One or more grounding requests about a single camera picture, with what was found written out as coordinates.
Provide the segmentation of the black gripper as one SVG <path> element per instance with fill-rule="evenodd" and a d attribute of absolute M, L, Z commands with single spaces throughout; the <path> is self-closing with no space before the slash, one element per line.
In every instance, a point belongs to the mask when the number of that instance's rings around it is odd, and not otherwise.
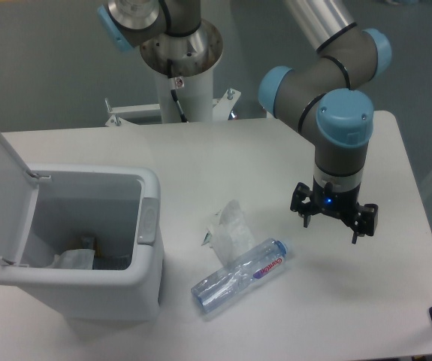
<path fill-rule="evenodd" d="M 378 223 L 378 205 L 358 203 L 361 185 L 345 192 L 336 191 L 334 183 L 320 186 L 316 180 L 313 188 L 299 182 L 295 187 L 290 210 L 303 218 L 304 228 L 308 228 L 311 216 L 323 214 L 341 220 L 353 231 L 352 244 L 359 237 L 374 236 Z"/>

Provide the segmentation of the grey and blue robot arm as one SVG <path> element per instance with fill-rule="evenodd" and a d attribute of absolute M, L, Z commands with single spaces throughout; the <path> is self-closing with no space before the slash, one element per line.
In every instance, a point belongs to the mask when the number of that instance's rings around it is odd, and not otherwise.
<path fill-rule="evenodd" d="M 378 208 L 361 205 L 358 194 L 374 110 L 359 88 L 387 69 L 391 45 L 381 32 L 361 29 L 341 1 L 288 1 L 286 7 L 318 55 L 303 72 L 271 69 L 258 88 L 263 109 L 315 148 L 313 185 L 298 184 L 290 208 L 305 223 L 324 214 L 355 238 L 371 236 Z M 196 87 L 194 79 L 220 60 L 222 39 L 202 18 L 199 1 L 106 1 L 98 16 L 119 50 L 139 49 L 161 77 L 164 122 L 214 118 L 212 85 Z"/>

